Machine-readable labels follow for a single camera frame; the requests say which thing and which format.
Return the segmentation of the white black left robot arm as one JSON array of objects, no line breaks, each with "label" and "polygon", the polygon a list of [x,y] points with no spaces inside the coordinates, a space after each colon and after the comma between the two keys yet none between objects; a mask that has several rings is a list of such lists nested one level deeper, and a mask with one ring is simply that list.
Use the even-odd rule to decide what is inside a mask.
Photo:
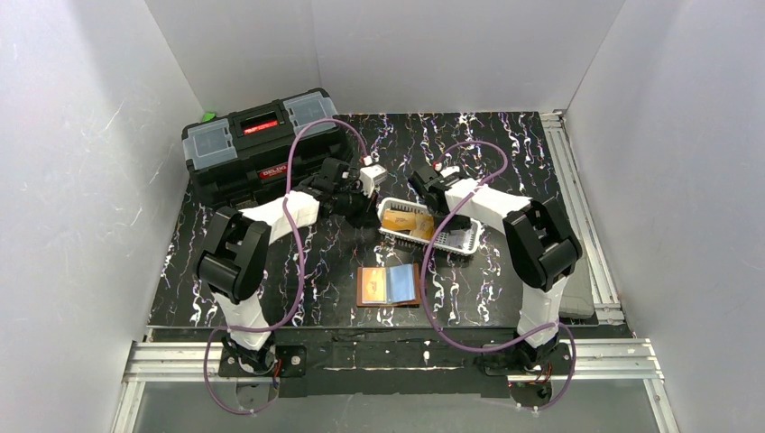
[{"label": "white black left robot arm", "polygon": [[318,173],[281,198],[243,210],[221,207],[215,213],[195,271],[222,309],[235,348],[258,355],[274,330],[255,293],[271,244],[331,216],[354,228],[377,226],[378,192],[386,177],[379,164],[353,168],[328,158]]}]

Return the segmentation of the brown leather card holder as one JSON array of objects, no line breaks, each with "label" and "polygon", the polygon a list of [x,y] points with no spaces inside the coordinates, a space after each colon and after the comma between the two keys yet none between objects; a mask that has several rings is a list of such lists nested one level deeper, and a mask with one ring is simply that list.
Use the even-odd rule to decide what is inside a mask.
[{"label": "brown leather card holder", "polygon": [[416,308],[421,304],[421,293],[419,288],[420,266],[418,263],[378,267],[386,270],[387,277],[387,301],[383,304],[363,304],[361,301],[361,270],[363,268],[375,267],[359,267],[357,269],[357,307]]}]

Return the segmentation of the white credit card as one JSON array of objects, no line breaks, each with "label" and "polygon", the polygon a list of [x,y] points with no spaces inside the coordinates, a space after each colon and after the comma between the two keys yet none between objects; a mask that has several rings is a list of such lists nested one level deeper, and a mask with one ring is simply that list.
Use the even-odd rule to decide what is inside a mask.
[{"label": "white credit card", "polygon": [[449,232],[446,238],[448,246],[465,251],[472,249],[473,242],[474,235],[470,230],[455,230]]}]

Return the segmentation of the white plastic basket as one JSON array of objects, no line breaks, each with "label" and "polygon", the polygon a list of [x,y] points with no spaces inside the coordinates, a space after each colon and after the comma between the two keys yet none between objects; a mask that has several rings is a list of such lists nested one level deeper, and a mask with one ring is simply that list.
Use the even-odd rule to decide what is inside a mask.
[{"label": "white plastic basket", "polygon": [[[403,243],[426,246],[437,228],[435,217],[425,205],[399,198],[384,198],[377,206],[377,216],[379,232]],[[466,230],[444,229],[433,248],[463,256],[474,254],[483,228],[474,219],[469,222]]]}]

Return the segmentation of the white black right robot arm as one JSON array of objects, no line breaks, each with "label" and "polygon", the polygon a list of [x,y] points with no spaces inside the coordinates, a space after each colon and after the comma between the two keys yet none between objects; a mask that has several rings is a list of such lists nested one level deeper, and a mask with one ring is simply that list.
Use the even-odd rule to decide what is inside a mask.
[{"label": "white black right robot arm", "polygon": [[515,336],[503,349],[519,362],[540,363],[558,343],[563,292],[583,255],[564,209],[553,198],[540,202],[513,195],[456,169],[424,166],[410,175],[409,184],[441,227],[450,227],[455,218],[476,220],[504,234],[522,282],[522,302]]}]

